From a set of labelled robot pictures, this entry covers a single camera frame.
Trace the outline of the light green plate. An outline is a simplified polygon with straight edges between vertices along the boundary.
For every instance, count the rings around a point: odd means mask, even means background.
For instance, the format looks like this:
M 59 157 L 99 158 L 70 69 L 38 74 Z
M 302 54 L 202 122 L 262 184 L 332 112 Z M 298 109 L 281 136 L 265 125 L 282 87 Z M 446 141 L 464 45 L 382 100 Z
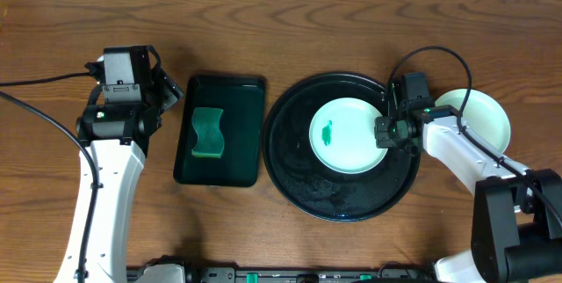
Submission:
M 478 151 L 463 134 L 458 132 L 457 121 L 447 119 L 438 125 L 431 125 L 427 133 L 429 138 L 424 142 L 424 148 L 432 155 L 438 156 L 444 151 L 453 151 L 459 155 L 461 151 Z M 471 90 L 466 107 L 463 111 L 462 124 L 467 126 L 470 136 L 477 138 L 488 150 L 496 149 L 504 154 L 511 137 L 511 126 L 504 109 L 493 98 L 481 91 Z
M 387 150 L 377 147 L 375 120 L 381 112 L 358 98 L 327 102 L 313 116 L 309 141 L 316 157 L 329 169 L 359 174 L 376 167 Z

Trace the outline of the green sponge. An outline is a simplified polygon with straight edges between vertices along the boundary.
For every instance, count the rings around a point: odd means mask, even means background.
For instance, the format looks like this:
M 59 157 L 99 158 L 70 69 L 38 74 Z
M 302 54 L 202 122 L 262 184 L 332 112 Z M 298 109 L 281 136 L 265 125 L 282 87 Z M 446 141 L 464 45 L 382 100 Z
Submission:
M 196 107 L 191 117 L 191 124 L 197 136 L 191 154 L 202 158 L 221 158 L 225 148 L 225 139 L 220 131 L 223 110 L 213 107 Z

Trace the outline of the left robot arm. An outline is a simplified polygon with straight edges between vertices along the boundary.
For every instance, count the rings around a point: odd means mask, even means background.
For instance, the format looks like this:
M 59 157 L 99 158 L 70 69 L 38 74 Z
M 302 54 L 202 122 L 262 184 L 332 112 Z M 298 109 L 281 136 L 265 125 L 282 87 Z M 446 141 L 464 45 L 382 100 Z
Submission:
M 161 114 L 184 94 L 160 67 L 152 68 L 148 93 L 151 106 L 139 102 L 96 103 L 112 85 L 101 82 L 92 91 L 76 130 L 84 150 L 76 210 L 65 258 L 57 282 L 126 282 L 126 247 L 133 197 L 144 169 L 149 136 L 153 133 L 96 134 L 94 127 L 140 123 L 147 115 L 157 126 Z

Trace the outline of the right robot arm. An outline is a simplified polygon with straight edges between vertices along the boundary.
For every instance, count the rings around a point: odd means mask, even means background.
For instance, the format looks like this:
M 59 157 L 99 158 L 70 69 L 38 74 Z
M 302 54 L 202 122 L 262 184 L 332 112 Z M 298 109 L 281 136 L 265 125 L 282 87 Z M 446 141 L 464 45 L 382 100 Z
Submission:
M 450 105 L 378 117 L 375 137 L 383 149 L 425 151 L 472 193 L 471 248 L 437 261 L 437 278 L 521 282 L 561 272 L 558 173 L 503 155 Z

